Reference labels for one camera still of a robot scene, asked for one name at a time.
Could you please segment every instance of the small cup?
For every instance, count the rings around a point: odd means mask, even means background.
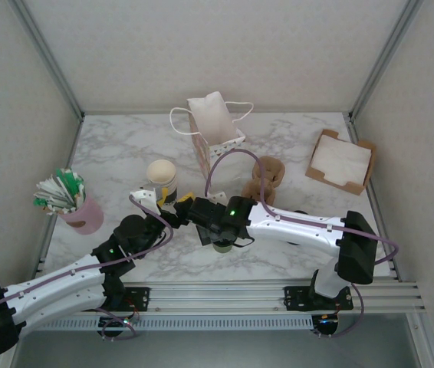
[[[88,194],[84,204],[76,212],[59,216],[81,235],[93,234],[102,226],[104,220],[100,206]]]
[[[168,189],[164,203],[176,201],[178,182],[176,180],[176,167],[172,162],[167,159],[158,159],[147,167],[146,174],[152,184]]]

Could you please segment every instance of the open cardboard box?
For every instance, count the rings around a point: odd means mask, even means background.
[[[311,156],[311,161],[309,161],[309,166],[307,167],[307,170],[306,170],[306,176],[308,176],[312,179],[315,179],[319,182],[324,182],[326,184],[329,184],[330,186],[334,186],[335,188],[342,189],[345,192],[349,192],[349,193],[356,194],[357,196],[359,196],[361,194],[361,192],[363,192],[363,190],[367,187],[367,183],[369,182],[370,175],[372,174],[373,164],[374,164],[374,161],[376,160],[376,145],[371,143],[371,142],[368,142],[366,140],[359,140],[359,142],[357,143],[358,146],[363,147],[363,148],[367,148],[372,152],[370,155],[369,166],[367,167],[367,173],[365,175],[365,178],[363,179],[363,184],[360,185],[356,182],[348,182],[344,186],[339,186],[338,184],[334,184],[333,182],[328,182],[327,180],[325,180],[324,179],[324,172],[319,171],[317,169],[313,169],[311,167],[312,159],[314,157],[314,154],[315,154],[316,149],[317,149],[317,145],[319,144],[319,141],[320,141],[322,136],[330,136],[331,138],[339,140],[338,139],[338,132],[335,132],[334,130],[323,129],[319,138],[317,138],[316,146],[314,146],[314,151],[313,151],[312,156]]]

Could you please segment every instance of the white paper bag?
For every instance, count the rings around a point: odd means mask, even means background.
[[[227,104],[248,104],[251,109],[239,119],[232,119],[227,110]],[[169,121],[173,129],[182,135],[192,136],[193,148],[199,162],[202,174],[207,179],[215,161],[233,148],[245,148],[246,135],[235,126],[235,122],[248,116],[253,110],[251,102],[225,102],[220,92],[213,92],[204,98],[188,99],[189,109],[174,107],[169,113]],[[191,133],[177,130],[173,125],[172,114],[174,110],[183,110],[189,114]],[[220,162],[218,175],[212,176],[212,189],[215,191],[225,189],[225,184],[241,177],[243,170],[251,172],[252,167],[246,170],[243,167],[243,155],[235,153]]]

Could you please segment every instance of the bag handle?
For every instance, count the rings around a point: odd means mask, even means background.
[[[183,109],[182,107],[174,107],[173,109],[171,109],[171,111],[169,112],[169,122],[171,123],[171,127],[173,127],[173,129],[174,129],[175,132],[177,132],[179,134],[182,134],[183,136],[194,136],[195,134],[202,135],[200,132],[184,133],[184,132],[180,132],[179,130],[177,130],[174,127],[174,124],[173,124],[173,111],[174,110],[186,111],[187,113],[190,113],[192,115],[193,115],[193,113],[190,110],[188,110],[188,109]]]
[[[234,101],[226,101],[226,102],[224,102],[224,104],[225,105],[227,105],[227,104],[236,104],[236,105],[251,105],[251,109],[249,109],[249,111],[247,112],[247,113],[245,113],[242,117],[240,117],[239,119],[234,119],[233,121],[232,121],[232,123],[235,123],[236,121],[240,121],[240,120],[242,120],[242,119],[244,119],[245,117],[247,117],[252,111],[253,111],[253,109],[255,108],[255,104],[254,103],[252,103],[252,102],[234,102]]]

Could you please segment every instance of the marble table surface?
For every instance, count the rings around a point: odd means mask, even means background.
[[[188,117],[177,114],[181,129],[188,129]],[[376,230],[367,194],[352,195],[304,175],[311,153],[323,128],[340,132],[348,140],[341,113],[252,113],[238,123],[247,136],[248,148],[258,156],[277,157],[285,164],[282,184],[274,206],[302,210],[310,215],[344,216],[347,210],[363,214]],[[251,178],[252,158],[242,155],[246,173],[229,180],[225,193],[239,195]],[[80,173],[87,191],[104,211],[102,227],[92,235],[79,235],[57,220],[45,262],[45,272],[69,265],[105,242],[127,215],[141,213],[129,200],[131,190],[147,183],[146,168],[155,159],[176,165],[178,192],[193,191],[203,196],[205,180],[199,170],[191,139],[174,132],[167,114],[129,116],[87,116],[74,156],[73,170]],[[384,250],[378,245],[377,257]],[[149,253],[125,274],[125,282],[139,281],[246,281],[310,278],[330,257],[280,241],[256,240],[247,248],[233,248],[219,254],[211,245],[202,247],[194,225],[175,230],[167,246]],[[386,262],[375,275],[388,276]]]

